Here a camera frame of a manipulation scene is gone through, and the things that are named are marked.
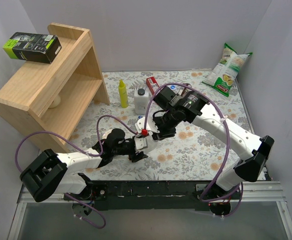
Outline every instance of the green box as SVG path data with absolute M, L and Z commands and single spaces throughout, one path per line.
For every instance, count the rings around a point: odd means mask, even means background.
M 55 35 L 15 32 L 2 48 L 11 59 L 50 64 L 61 45 Z

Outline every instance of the cable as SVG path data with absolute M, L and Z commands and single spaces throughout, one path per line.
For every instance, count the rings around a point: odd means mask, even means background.
M 241 204 L 241 201 L 242 201 L 243 193 L 244 193 L 244 184 L 241 183 L 241 193 L 240 193 L 239 201 L 238 201 L 238 203 L 237 203 L 235 209 L 233 209 L 229 214 L 224 215 L 224 216 L 223 216 L 224 218 L 226 218 L 226 217 L 230 217 L 232 214 L 234 214 L 234 213 L 238 210 L 238 208 L 239 208 L 239 206 L 240 206 L 240 204 Z M 199 211 L 190 211 L 190 212 L 192 212 L 192 213 L 194 213 L 194 214 L 200 214 L 200 215 L 211 216 L 211 217 L 217 216 L 217 217 L 222 218 L 222 216 L 219 216 L 219 215 L 213 215 L 213 214 L 205 213 L 205 212 L 199 212 Z
M 51 135 L 54 135 L 62 140 L 64 140 L 66 143 L 68 143 L 69 145 L 71 145 L 74 149 L 76 149 L 77 151 L 79 151 L 80 153 L 82 154 L 85 154 L 85 155 L 89 155 L 91 157 L 99 157 L 103 154 L 104 152 L 104 149 L 102 148 L 102 143 L 101 143 L 101 140 L 100 140 L 100 135 L 99 135 L 99 122 L 102 118 L 105 118 L 105 117 L 108 117 L 108 118 L 113 118 L 113 119 L 116 119 L 117 121 L 119 121 L 121 124 L 123 124 L 129 131 L 131 131 L 133 134 L 137 134 L 136 132 L 134 132 L 130 127 L 128 127 L 122 120 L 120 120 L 119 118 L 115 117 L 115 116 L 111 116 L 111 115 L 103 115 L 101 116 L 98 121 L 97 121 L 97 126 L 96 126 L 96 130 L 97 130 L 97 138 L 98 138 L 98 142 L 99 142 L 99 145 L 100 145 L 100 154 L 91 154 L 91 153 L 88 153 L 82 149 L 80 149 L 79 147 L 77 147 L 75 144 L 73 144 L 71 141 L 65 139 L 64 137 L 62 137 L 61 135 L 57 134 L 57 133 L 54 133 L 52 131 L 36 131 L 36 132 L 33 132 L 27 136 L 25 136 L 21 141 L 20 143 L 18 144 L 17 148 L 16 148 L 16 152 L 15 152 L 15 164 L 16 164 L 16 167 L 17 169 L 22 172 L 22 169 L 21 167 L 19 166 L 19 163 L 18 163 L 18 152 L 19 152 L 19 149 L 21 147 L 21 145 L 28 139 L 30 138 L 31 136 L 34 136 L 34 135 L 37 135 L 37 134 L 51 134 Z
M 88 205 L 93 205 L 95 203 L 95 201 L 92 199 L 92 197 L 90 198 L 90 202 L 88 203 Z
M 82 204 L 82 205 L 84 205 L 84 206 L 86 206 L 86 207 L 92 209 L 94 212 L 96 212 L 99 216 L 102 217 L 102 219 L 103 219 L 103 221 L 104 221 L 104 224 L 103 224 L 103 225 L 97 225 L 97 224 L 95 224 L 94 222 L 92 222 L 91 220 L 89 220 L 89 219 L 87 219 L 87 218 L 85 218 L 85 217 L 83 217 L 83 216 L 81 216 L 81 215 L 79 215 L 79 214 L 75 214 L 76 217 L 78 217 L 78 218 L 81 219 L 81 220 L 86 221 L 87 223 L 89 223 L 90 225 L 94 226 L 94 227 L 97 228 L 97 229 L 103 229 L 103 228 L 106 226 L 106 218 L 105 218 L 104 214 L 102 214 L 100 211 L 98 211 L 98 210 L 95 209 L 94 207 L 92 207 L 92 206 L 90 206 L 90 205 L 84 203 L 83 201 L 74 198 L 74 197 L 71 196 L 69 193 L 65 193 L 64 195 L 67 196 L 68 198 L 70 198 L 71 200 L 76 201 L 76 202 L 78 202 L 79 204 Z
M 154 118 L 156 116 L 157 113 L 164 113 L 165 110 L 159 110 L 159 111 L 156 111 L 152 114 L 152 118 Z
M 149 104 L 147 106 L 147 110 L 146 110 L 146 115 L 145 115 L 145 124 L 144 124 L 144 129 L 147 129 L 147 118 L 148 118 L 148 113 L 149 113 L 149 109 L 150 109 L 150 105 L 153 101 L 153 99 L 155 98 L 155 96 L 157 95 L 157 93 L 162 89 L 164 88 L 165 86 L 168 86 L 168 85 L 177 85 L 177 86 L 181 86 L 181 87 L 184 87 L 184 88 L 187 88 L 187 89 L 190 89 L 191 91 L 194 91 L 196 93 L 198 93 L 200 96 L 204 97 L 205 99 L 207 99 L 212 106 L 214 106 L 214 108 L 216 109 L 218 115 L 220 116 L 221 119 L 224 118 L 221 110 L 218 108 L 218 106 L 211 100 L 209 99 L 208 97 L 206 97 L 205 95 L 203 95 L 201 92 L 199 92 L 198 90 L 192 88 L 192 87 L 189 87 L 187 85 L 184 85 L 184 84 L 181 84 L 181 83 L 176 83 L 176 82 L 173 82 L 173 83 L 166 83 L 166 84 L 163 84 L 162 86 L 160 86 L 156 91 L 155 93 L 152 95 L 152 97 L 150 98 L 150 101 L 149 101 Z M 228 196 L 230 196 L 229 194 L 225 195 L 225 196 L 222 196 L 222 197 L 218 197 L 218 198 L 214 198 L 214 199 L 203 199 L 203 197 L 207 194 L 207 192 L 210 190 L 210 188 L 212 187 L 212 185 L 217 181 L 218 177 L 220 176 L 222 170 L 224 169 L 225 165 L 226 165 L 226 162 L 227 162 L 227 159 L 228 159 L 228 155 L 229 155 L 229 150 L 230 150 L 230 133 L 229 133 L 229 128 L 228 128 L 228 125 L 227 125 L 227 122 L 226 121 L 223 121 L 223 125 L 225 126 L 225 130 L 226 130 L 226 136 L 227 136 L 227 145 L 226 145 L 226 153 L 225 153 L 225 157 L 224 157 L 224 160 L 218 170 L 218 172 L 216 173 L 216 175 L 214 176 L 214 178 L 212 179 L 212 181 L 208 184 L 208 186 L 204 189 L 204 191 L 202 192 L 202 194 L 200 195 L 200 200 L 204 203 L 206 202 L 212 202 L 212 201 L 217 201 L 217 200 L 223 200 L 225 198 L 227 198 Z

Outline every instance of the label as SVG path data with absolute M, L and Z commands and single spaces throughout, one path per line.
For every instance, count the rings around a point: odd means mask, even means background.
M 49 48 L 49 46 L 52 44 L 52 42 L 54 41 L 54 39 L 50 40 L 49 43 L 46 45 L 46 49 Z
M 57 48 L 57 50 L 55 51 L 55 55 L 57 55 L 57 53 L 59 52 L 60 50 L 60 46 Z
M 223 93 L 228 93 L 231 85 L 228 85 L 228 83 L 226 81 L 223 81 L 220 77 L 217 78 L 215 86 L 219 91 L 223 92 Z
M 29 46 L 29 44 L 30 44 L 29 42 L 26 43 L 26 45 L 22 49 L 26 49 Z
M 20 52 L 20 56 L 22 59 L 27 60 L 27 58 L 25 57 L 25 55 L 22 53 L 22 51 Z
M 9 39 L 2 47 L 11 59 L 18 59 L 12 48 L 16 46 L 18 40 Z
M 193 101 L 193 102 L 198 101 L 198 98 L 197 98 L 196 96 L 192 95 L 192 94 L 189 95 L 187 98 L 188 98 L 189 100 Z
M 52 39 L 53 35 L 48 35 L 46 38 L 45 38 L 45 41 L 50 41 Z
M 175 86 L 175 85 L 170 85 L 169 88 L 175 93 L 177 94 L 179 92 L 179 86 Z
M 158 85 L 156 83 L 150 84 L 154 92 L 158 89 Z

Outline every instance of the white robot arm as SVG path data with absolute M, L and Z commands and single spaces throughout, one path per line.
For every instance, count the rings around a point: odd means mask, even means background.
M 149 117 L 146 129 L 143 129 L 145 118 L 139 119 L 136 123 L 138 135 L 133 138 L 125 139 L 123 130 L 113 129 L 102 140 L 104 152 L 100 157 L 79 152 L 54 153 L 50 149 L 43 151 L 20 175 L 35 201 L 41 202 L 53 193 L 81 194 L 89 179 L 82 173 L 77 174 L 78 172 L 86 168 L 103 167 L 116 155 L 129 155 L 133 163 L 146 158 L 145 153 L 152 151 L 158 141 L 175 135 L 175 127 L 182 121 L 207 130 L 224 143 L 226 131 L 223 121 L 227 122 L 231 148 L 240 159 L 218 177 L 215 186 L 218 196 L 220 191 L 226 194 L 242 181 L 257 180 L 274 144 L 271 137 L 261 138 L 229 119 L 220 119 L 215 108 L 193 91 L 181 97 L 164 87 L 156 95 L 154 102 L 165 113 L 162 116 L 156 116 L 155 113 Z M 94 155 L 100 153 L 99 143 L 87 152 Z

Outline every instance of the black metal base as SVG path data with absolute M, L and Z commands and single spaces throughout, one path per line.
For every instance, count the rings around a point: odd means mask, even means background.
M 198 200 L 196 185 L 209 181 L 92 181 L 95 208 L 123 209 L 195 209 L 209 211 L 207 202 Z M 239 199 L 234 194 L 232 199 Z

